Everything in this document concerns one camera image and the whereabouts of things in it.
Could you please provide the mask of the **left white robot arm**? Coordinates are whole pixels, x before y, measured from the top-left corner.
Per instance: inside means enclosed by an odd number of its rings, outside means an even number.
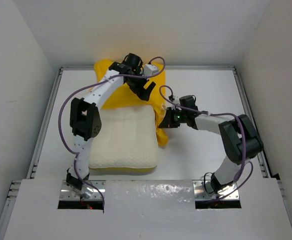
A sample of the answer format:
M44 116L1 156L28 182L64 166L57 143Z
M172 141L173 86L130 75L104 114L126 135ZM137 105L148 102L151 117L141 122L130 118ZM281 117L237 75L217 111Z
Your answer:
M66 182L81 192L89 178L89 158L93 139L99 134L102 123L99 110L106 100L122 85L142 101L148 101L156 84L151 77L160 70L155 65L144 64L140 57L130 53L122 62L112 63L101 82L82 98L73 98L70 107L70 127L74 135L74 163L67 171Z

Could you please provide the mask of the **cream quilted pillow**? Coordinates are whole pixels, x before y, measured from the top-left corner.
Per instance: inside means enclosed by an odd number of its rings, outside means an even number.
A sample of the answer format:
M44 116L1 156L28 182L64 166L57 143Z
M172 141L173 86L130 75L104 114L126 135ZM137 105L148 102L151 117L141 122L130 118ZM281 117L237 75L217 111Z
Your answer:
M91 169L153 169L159 162L155 112L150 105L103 109L93 140Z

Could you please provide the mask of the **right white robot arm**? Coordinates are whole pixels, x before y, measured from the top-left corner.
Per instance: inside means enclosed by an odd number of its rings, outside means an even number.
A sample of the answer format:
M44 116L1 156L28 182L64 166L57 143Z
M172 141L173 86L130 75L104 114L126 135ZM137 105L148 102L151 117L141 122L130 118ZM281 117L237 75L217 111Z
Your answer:
M173 129L181 124L217 134L222 139L226 156L220 167L211 174L209 187L204 188L208 194L217 194L224 187L237 182L245 162L263 151L263 142L247 115L199 111L194 95L183 96L179 103L167 107L159 128Z

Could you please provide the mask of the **yellow pillowcase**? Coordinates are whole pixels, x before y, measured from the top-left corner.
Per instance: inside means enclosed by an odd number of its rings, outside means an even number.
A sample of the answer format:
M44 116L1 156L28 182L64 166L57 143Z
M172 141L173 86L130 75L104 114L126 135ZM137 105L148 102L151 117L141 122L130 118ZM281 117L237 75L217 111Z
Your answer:
M163 120L165 110L163 105L165 105L164 98L160 95L159 87L166 84L166 74L165 72L160 75L151 78L153 82L156 83L155 88L152 90L149 101L140 100L130 89L124 84L119 87L108 100L103 105L102 109L110 110L116 108L124 107L134 107L142 105L151 105L155 112L155 125L156 125L156 137L158 144L163 147L168 143L168 135L165 131L159 128L159 124Z

